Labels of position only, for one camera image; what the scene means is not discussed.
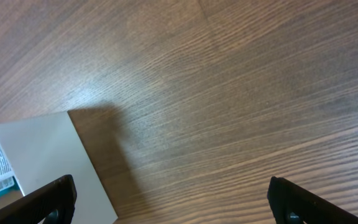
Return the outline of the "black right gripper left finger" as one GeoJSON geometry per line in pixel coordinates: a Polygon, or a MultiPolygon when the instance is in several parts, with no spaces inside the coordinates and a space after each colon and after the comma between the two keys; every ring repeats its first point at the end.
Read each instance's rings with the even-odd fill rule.
{"type": "Polygon", "coordinates": [[[0,224],[70,224],[77,192],[73,176],[63,175],[0,209],[0,224]]]}

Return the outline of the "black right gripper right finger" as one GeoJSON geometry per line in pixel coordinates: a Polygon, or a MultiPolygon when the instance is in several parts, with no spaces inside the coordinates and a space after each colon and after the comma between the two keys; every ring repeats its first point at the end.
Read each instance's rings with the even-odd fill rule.
{"type": "Polygon", "coordinates": [[[277,224],[358,224],[358,217],[283,177],[270,179],[267,199],[277,224]]]}

